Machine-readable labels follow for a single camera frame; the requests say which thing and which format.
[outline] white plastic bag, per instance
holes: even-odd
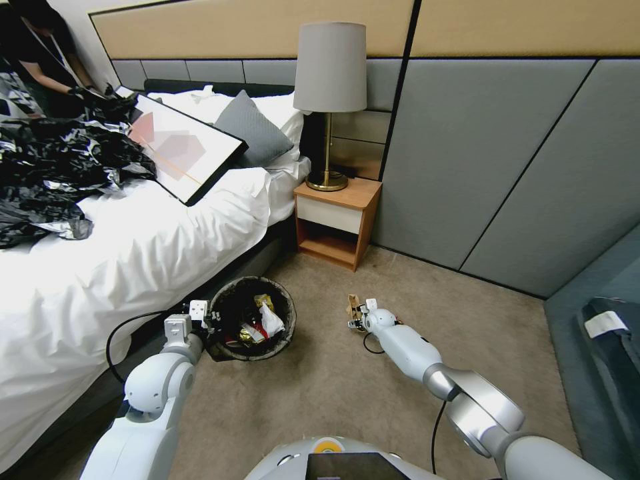
[[[262,328],[267,332],[269,338],[285,329],[285,324],[280,320],[280,317],[272,312],[265,303],[260,307],[260,313],[262,313]]]

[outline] gray lampshade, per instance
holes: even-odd
[[[293,106],[316,112],[367,108],[366,26],[322,22],[300,26]]]

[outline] white bed sheet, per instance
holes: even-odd
[[[0,472],[106,370],[114,326],[176,304],[258,243],[291,214],[309,170],[304,157],[295,169],[230,170],[192,207],[138,181],[80,202],[88,239],[0,251]],[[115,361],[143,322],[116,335]]]

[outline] brass lamp base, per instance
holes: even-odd
[[[347,186],[349,179],[346,175],[336,171],[311,172],[307,177],[307,186],[314,190],[336,191]]]

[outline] white pillow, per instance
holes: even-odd
[[[205,123],[215,123],[233,97],[214,93],[213,86],[202,90],[181,93],[150,93],[152,99],[161,99],[165,105],[180,110]],[[273,97],[252,98],[258,110],[280,129],[292,142],[293,148],[274,159],[267,170],[282,169],[300,158],[300,138],[304,125],[304,114],[293,107],[293,93]]]

